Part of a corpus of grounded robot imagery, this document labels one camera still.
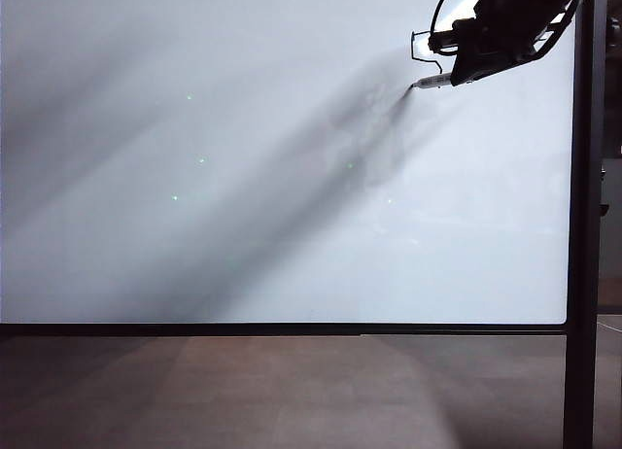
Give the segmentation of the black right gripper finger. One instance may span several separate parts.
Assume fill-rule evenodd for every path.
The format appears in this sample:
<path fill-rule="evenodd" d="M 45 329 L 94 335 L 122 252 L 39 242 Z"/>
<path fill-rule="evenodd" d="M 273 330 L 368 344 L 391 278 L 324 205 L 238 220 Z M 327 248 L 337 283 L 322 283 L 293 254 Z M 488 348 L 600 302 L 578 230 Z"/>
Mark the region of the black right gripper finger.
<path fill-rule="evenodd" d="M 429 48 L 433 53 L 447 53 L 449 48 L 458 48 L 474 27 L 474 18 L 456 19 L 452 22 L 450 29 L 434 31 L 430 34 Z"/>
<path fill-rule="evenodd" d="M 535 53 L 533 46 L 459 45 L 450 84 L 459 86 L 496 75 L 527 63 Z"/>

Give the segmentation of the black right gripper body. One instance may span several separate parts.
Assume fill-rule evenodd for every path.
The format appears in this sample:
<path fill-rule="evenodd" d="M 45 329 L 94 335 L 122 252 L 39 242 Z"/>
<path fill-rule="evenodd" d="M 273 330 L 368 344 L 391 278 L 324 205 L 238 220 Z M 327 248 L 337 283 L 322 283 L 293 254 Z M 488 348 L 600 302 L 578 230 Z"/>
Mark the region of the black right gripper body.
<path fill-rule="evenodd" d="M 545 55 L 570 24 L 578 0 L 478 0 L 475 45 L 533 46 Z"/>

